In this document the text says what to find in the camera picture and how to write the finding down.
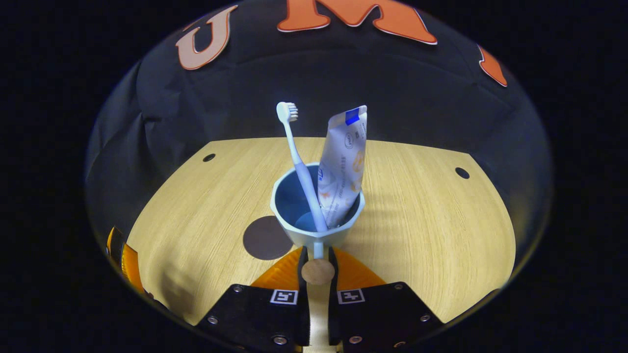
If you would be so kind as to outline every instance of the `bolt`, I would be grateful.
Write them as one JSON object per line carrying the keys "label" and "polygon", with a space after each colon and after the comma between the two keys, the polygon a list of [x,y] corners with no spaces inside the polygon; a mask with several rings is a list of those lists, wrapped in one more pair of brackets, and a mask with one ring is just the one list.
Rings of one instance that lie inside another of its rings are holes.
{"label": "bolt", "polygon": [[278,345],[285,345],[286,343],[288,343],[288,339],[286,339],[286,337],[283,337],[283,336],[275,336],[273,338],[273,342],[275,342],[275,344],[278,344]]}

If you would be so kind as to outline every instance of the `wooden table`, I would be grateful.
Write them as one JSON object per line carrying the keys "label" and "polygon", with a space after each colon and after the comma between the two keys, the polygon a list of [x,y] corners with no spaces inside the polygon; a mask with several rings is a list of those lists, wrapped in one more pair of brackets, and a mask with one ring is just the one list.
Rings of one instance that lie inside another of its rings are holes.
{"label": "wooden table", "polygon": [[[320,159],[324,138],[295,140],[305,163]],[[249,255],[242,235],[273,215],[273,183],[292,167],[285,138],[213,141],[198,151],[155,193],[127,240],[145,289],[196,325],[229,285],[251,284],[276,260]],[[362,187],[366,207],[342,249],[384,281],[407,282],[442,322],[509,279],[511,220],[468,154],[368,141]],[[334,351],[326,344],[328,289],[308,285],[307,352]]]}

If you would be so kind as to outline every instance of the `light blue cup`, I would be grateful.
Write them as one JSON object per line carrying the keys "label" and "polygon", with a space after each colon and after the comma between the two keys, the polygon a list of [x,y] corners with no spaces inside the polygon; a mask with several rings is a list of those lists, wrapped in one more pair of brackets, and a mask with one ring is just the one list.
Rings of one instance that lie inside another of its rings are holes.
{"label": "light blue cup", "polygon": [[[318,163],[310,163],[306,166],[314,182],[314,190],[317,190]],[[364,194],[360,191],[339,227],[326,232],[317,232],[310,206],[294,168],[275,182],[271,196],[271,209],[283,230],[296,246],[306,246],[312,249],[315,259],[323,258],[324,246],[342,244],[363,208]]]}

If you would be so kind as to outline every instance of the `toothbrush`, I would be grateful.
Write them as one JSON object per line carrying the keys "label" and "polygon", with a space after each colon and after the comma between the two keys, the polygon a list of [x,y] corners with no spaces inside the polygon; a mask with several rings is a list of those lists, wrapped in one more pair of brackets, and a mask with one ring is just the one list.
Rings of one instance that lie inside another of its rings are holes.
{"label": "toothbrush", "polygon": [[277,117],[286,129],[286,137],[288,138],[288,146],[290,146],[290,154],[292,155],[292,162],[295,164],[296,174],[299,176],[299,182],[301,182],[301,188],[305,192],[305,197],[310,204],[310,211],[314,218],[314,225],[317,232],[327,231],[327,223],[325,223],[325,216],[318,204],[318,197],[314,191],[314,184],[308,167],[303,164],[299,152],[296,151],[295,138],[292,136],[292,130],[290,129],[290,122],[295,121],[298,117],[298,109],[294,103],[280,102],[277,104]]}

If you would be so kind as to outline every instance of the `dark circle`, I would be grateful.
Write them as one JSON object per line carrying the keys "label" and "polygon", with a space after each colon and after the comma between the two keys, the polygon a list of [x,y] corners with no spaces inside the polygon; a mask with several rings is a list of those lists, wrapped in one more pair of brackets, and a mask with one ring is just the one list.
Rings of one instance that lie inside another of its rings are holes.
{"label": "dark circle", "polygon": [[258,218],[249,224],[242,242],[244,249],[260,260],[278,259],[292,248],[292,241],[273,215]]}
{"label": "dark circle", "polygon": [[469,179],[469,173],[467,173],[467,171],[462,168],[456,168],[456,173],[458,173],[458,175],[460,175],[460,177],[464,179]]}

